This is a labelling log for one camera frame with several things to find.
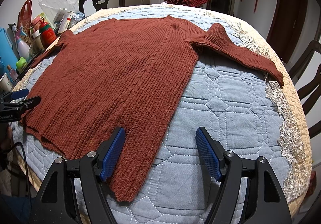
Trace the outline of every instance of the red bag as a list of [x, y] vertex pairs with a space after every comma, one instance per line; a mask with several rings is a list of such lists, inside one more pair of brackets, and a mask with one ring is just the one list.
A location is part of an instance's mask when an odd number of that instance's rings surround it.
[[28, 36], [30, 36], [30, 26], [31, 26], [31, 14], [32, 14], [32, 10], [31, 10], [31, 6], [32, 6], [32, 1], [31, 0], [27, 0], [24, 5], [21, 8], [21, 11], [19, 12], [18, 15], [18, 24], [17, 24], [17, 28], [19, 29], [19, 27], [23, 27], [23, 30], [28, 34]]

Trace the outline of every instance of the blue gripper pad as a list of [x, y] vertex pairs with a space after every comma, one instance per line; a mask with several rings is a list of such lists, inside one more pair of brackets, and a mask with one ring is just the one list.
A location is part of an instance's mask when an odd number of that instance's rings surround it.
[[121, 150], [123, 149], [124, 143], [125, 130], [121, 128], [102, 162], [102, 172], [99, 176], [103, 182], [105, 182], [106, 179], [113, 174], [115, 165], [118, 161]]
[[11, 93], [11, 99], [17, 100], [19, 98], [26, 97], [29, 94], [29, 90], [27, 88], [15, 91]]
[[197, 129], [196, 131], [195, 140], [198, 151], [203, 157], [206, 168], [211, 177], [214, 177], [217, 182], [220, 182], [222, 174], [219, 170], [219, 161], [200, 129]]

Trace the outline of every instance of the red bottle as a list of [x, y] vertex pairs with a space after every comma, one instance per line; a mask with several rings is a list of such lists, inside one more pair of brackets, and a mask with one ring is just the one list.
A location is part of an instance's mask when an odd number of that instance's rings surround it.
[[55, 32], [52, 30], [48, 22], [44, 21], [44, 19], [42, 19], [39, 26], [39, 33], [44, 48], [47, 48], [57, 38]]

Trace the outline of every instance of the brown sweater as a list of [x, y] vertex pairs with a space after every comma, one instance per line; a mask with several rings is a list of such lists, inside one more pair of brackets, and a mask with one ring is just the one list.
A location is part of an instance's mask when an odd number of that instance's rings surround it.
[[110, 188], [131, 201], [142, 186], [166, 127], [198, 60], [209, 47], [283, 84], [274, 63], [234, 45], [220, 24], [205, 32], [183, 19], [109, 19], [74, 35], [64, 32], [60, 50], [30, 91], [40, 104], [23, 117], [26, 132], [68, 159], [96, 150], [115, 127], [126, 142]]

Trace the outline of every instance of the light blue quilted blanket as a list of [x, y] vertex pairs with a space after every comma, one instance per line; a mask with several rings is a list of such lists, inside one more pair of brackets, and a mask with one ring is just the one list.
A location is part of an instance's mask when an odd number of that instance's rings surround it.
[[[155, 18], [171, 15], [191, 21], [204, 30], [218, 22], [232, 42], [240, 39], [224, 20], [202, 16], [190, 10], [165, 8], [163, 5], [127, 10], [86, 24], [84, 29], [109, 18]], [[31, 89], [54, 56], [44, 60], [29, 78]], [[108, 203], [119, 224], [204, 223], [215, 199], [218, 183], [211, 180], [200, 162], [195, 132], [204, 126], [213, 139], [226, 150], [243, 158], [265, 156], [283, 186], [289, 164], [277, 144], [282, 118], [266, 98], [266, 84], [261, 72], [247, 69], [213, 52], [204, 51], [182, 95], [176, 112], [159, 148], [147, 179], [133, 202], [118, 204], [111, 196]], [[23, 141], [28, 165], [43, 180], [53, 160], [59, 155], [44, 149], [31, 135], [25, 136], [21, 125], [12, 124], [14, 141]], [[80, 209], [85, 211], [80, 181], [75, 181]], [[242, 179], [233, 223], [242, 212], [246, 179]]]

